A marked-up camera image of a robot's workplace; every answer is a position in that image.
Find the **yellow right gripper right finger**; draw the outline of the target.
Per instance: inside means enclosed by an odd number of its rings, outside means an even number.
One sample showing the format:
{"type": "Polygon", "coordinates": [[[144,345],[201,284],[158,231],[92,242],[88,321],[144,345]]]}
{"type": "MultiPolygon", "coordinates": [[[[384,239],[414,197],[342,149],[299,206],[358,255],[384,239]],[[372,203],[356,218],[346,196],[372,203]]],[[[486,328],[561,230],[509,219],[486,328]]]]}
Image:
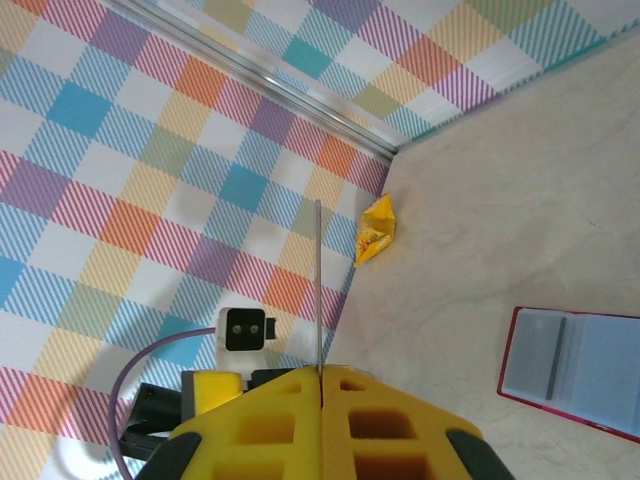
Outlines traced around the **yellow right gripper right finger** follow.
{"type": "Polygon", "coordinates": [[[515,480],[471,422],[356,370],[322,375],[323,480],[515,480]]]}

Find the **red leather card holder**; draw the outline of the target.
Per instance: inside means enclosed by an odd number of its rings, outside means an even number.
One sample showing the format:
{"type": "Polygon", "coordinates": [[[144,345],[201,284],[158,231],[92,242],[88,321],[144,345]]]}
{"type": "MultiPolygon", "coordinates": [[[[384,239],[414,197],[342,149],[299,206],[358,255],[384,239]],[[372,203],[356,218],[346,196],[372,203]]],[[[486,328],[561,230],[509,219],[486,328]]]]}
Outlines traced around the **red leather card holder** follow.
{"type": "Polygon", "coordinates": [[[497,394],[640,444],[640,317],[516,307],[497,394]]]}

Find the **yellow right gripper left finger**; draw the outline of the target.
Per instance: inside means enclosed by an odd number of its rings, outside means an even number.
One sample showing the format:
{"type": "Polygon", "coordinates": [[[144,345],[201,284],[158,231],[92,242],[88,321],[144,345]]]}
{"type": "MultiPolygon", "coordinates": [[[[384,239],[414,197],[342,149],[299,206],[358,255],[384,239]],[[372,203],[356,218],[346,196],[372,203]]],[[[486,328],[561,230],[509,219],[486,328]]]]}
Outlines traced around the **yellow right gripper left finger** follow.
{"type": "Polygon", "coordinates": [[[283,374],[175,428],[144,480],[321,480],[317,369],[283,374]]]}

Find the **yellow snack bag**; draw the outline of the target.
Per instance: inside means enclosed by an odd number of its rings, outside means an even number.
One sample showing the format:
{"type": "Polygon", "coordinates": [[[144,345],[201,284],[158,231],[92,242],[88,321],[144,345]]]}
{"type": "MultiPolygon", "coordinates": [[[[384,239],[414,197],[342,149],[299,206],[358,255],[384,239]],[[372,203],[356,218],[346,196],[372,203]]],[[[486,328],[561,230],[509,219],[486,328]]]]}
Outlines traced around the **yellow snack bag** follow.
{"type": "Polygon", "coordinates": [[[360,267],[385,250],[395,238],[396,216],[386,193],[363,211],[357,225],[354,266],[360,267]]]}

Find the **thin grey credit card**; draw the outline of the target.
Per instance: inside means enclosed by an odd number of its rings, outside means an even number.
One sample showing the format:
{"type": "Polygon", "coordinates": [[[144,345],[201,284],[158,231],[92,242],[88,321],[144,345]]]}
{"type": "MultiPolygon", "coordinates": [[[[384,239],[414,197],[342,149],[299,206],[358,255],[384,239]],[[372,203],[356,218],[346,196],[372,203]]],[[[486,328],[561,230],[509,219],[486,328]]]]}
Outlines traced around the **thin grey credit card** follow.
{"type": "Polygon", "coordinates": [[[322,285],[321,285],[321,233],[322,233],[322,205],[320,200],[315,201],[315,320],[316,320],[316,364],[318,375],[322,375],[322,285]]]}

